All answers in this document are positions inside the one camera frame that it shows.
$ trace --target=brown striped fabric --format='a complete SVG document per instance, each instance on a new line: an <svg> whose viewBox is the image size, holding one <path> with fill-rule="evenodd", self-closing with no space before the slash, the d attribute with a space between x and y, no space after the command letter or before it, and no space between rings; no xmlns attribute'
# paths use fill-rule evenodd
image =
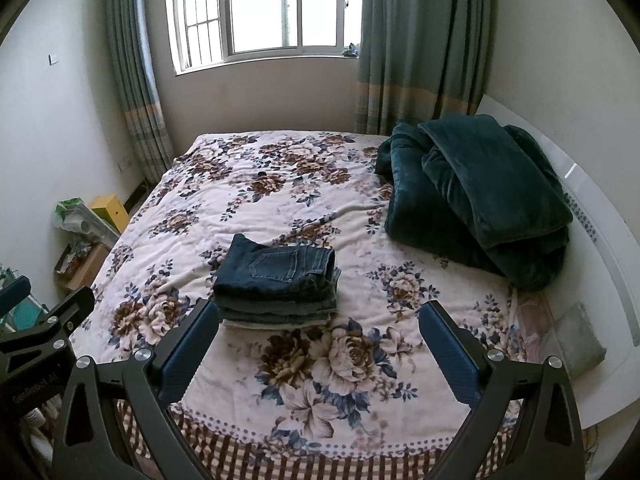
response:
<svg viewBox="0 0 640 480"><path fill-rule="evenodd" d="M121 401L122 416L131 448L151 458L128 402ZM422 480L442 456L442 449L418 454L379 455L369 458L332 458L322 453L266 459L256 454L256 443L240 442L211 431L186 412L171 411L191 449L216 480ZM510 432L499 433L478 471L478 479L494 472L502 457Z"/></svg>

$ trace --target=window frame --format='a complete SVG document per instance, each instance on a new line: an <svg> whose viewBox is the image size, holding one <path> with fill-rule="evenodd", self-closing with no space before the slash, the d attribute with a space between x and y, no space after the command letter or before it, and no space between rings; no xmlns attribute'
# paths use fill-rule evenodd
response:
<svg viewBox="0 0 640 480"><path fill-rule="evenodd" d="M218 22L220 24L220 44L222 61L190 66L189 43L187 39L184 0L166 0L167 21L169 25L170 48L177 75L204 70L213 66L252 59L271 59L279 57L333 56L341 57L346 47L344 43L344 9L345 0L336 0L336 45L303 46L302 45L302 0L297 0L296 28L298 32L297 46L264 48L243 52L233 51L231 31L230 0L218 0Z"/></svg>

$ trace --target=denim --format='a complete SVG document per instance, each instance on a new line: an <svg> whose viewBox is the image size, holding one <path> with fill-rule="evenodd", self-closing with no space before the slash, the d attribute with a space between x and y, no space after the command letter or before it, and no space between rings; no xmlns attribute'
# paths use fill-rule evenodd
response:
<svg viewBox="0 0 640 480"><path fill-rule="evenodd" d="M319 311L326 318L336 308L334 264L332 249L271 248L237 234L216 273L214 300L223 317L238 321L297 324Z"/></svg>

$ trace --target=green curtain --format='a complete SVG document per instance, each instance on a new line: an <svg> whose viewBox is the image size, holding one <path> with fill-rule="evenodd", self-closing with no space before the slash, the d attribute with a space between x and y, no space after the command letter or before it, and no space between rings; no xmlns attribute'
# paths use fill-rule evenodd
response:
<svg viewBox="0 0 640 480"><path fill-rule="evenodd" d="M151 184L174 160L146 34L145 0L107 0L111 59L133 148Z"/></svg>
<svg viewBox="0 0 640 480"><path fill-rule="evenodd" d="M363 0L356 132L389 135L482 97L491 0Z"/></svg>

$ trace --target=metal bolt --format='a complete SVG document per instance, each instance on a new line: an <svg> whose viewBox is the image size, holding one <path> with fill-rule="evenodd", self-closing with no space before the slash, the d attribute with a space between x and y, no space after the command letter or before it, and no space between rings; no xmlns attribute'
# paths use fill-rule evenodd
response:
<svg viewBox="0 0 640 480"><path fill-rule="evenodd" d="M555 355L552 355L549 359L549 366L551 366L552 368L562 368L562 361L560 360L559 357L556 357Z"/></svg>
<svg viewBox="0 0 640 480"><path fill-rule="evenodd" d="M491 361L500 362L504 359L504 354L499 350L492 348L486 353L486 356L491 359Z"/></svg>
<svg viewBox="0 0 640 480"><path fill-rule="evenodd" d="M83 355L78 359L78 361L76 361L76 366L78 368L87 368L89 364L91 364L91 358L88 355Z"/></svg>
<svg viewBox="0 0 640 480"><path fill-rule="evenodd" d="M136 361L146 361L151 357L151 350L149 350L149 348L141 348L133 354L133 357Z"/></svg>

